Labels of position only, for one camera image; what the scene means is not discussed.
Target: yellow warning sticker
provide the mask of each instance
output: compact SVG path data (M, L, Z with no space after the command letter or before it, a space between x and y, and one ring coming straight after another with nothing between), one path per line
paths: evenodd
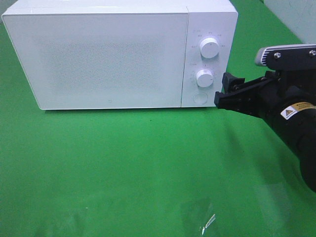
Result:
M288 120L290 117L297 114L298 112L300 112L302 110L307 110L307 109L316 109L316 106L311 104L311 103L308 103L308 102L295 103L295 104L285 108L285 110L283 110L281 112L281 115L286 120Z

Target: green tablecloth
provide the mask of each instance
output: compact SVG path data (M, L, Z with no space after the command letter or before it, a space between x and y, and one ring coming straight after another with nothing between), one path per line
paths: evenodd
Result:
M227 71L300 41L258 0ZM316 236L316 194L263 121L216 108L41 111L0 25L3 237Z

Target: microwave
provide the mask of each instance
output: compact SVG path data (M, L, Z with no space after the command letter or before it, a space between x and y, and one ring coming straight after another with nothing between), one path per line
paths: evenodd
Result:
M43 110L214 106L228 0L18 0L2 20Z

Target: white knob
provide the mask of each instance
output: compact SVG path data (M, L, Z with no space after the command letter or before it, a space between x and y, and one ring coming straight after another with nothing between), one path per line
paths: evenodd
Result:
M213 74L210 70L201 70L197 73L197 85L199 87L208 87L213 84Z
M199 47L204 58L213 58L219 52L219 44L214 38L204 39Z

